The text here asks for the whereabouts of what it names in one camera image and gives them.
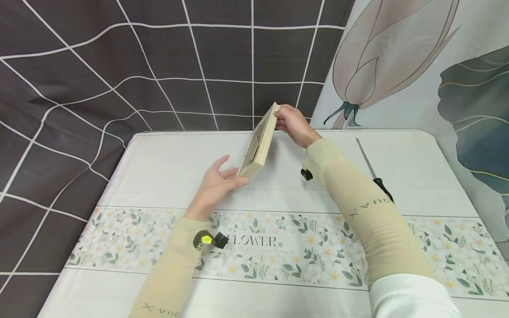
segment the white sleeve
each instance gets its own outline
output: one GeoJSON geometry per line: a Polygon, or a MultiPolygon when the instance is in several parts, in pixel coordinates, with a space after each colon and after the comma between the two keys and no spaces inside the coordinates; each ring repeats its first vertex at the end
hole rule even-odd
{"type": "Polygon", "coordinates": [[[373,283],[373,318],[461,318],[449,293],[439,282],[413,274],[394,274],[373,283]]]}

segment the lotus flower print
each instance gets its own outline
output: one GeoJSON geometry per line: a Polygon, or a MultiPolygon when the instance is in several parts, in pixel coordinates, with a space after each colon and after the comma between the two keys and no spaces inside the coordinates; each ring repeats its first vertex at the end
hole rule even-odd
{"type": "Polygon", "coordinates": [[[454,35],[459,1],[372,0],[337,52],[332,81],[344,103],[325,121],[340,113],[333,128],[358,126],[359,109],[419,78],[454,35]]]}

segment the grid pattern backdrop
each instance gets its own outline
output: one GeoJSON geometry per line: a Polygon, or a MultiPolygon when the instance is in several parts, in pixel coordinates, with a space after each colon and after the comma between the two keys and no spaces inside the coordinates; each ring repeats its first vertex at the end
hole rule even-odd
{"type": "Polygon", "coordinates": [[[134,133],[310,118],[353,0],[3,0],[0,316],[35,317],[134,133]]]}

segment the floral table runner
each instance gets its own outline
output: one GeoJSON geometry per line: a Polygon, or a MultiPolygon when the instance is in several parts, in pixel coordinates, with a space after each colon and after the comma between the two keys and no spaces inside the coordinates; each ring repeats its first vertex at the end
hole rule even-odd
{"type": "MultiPolygon", "coordinates": [[[[149,273],[182,209],[99,207],[66,268],[149,273]]],[[[479,218],[406,217],[453,297],[509,301],[509,268],[479,218]]],[[[230,237],[196,265],[196,278],[367,290],[364,249],[341,214],[216,211],[230,237]]]]}

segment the person's right hand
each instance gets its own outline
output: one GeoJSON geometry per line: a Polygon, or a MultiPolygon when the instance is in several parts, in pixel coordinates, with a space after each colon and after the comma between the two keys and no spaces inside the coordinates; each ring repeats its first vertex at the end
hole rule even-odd
{"type": "Polygon", "coordinates": [[[274,113],[277,117],[276,129],[284,131],[300,147],[306,149],[315,140],[322,138],[307,123],[300,110],[284,104],[274,113]]]}

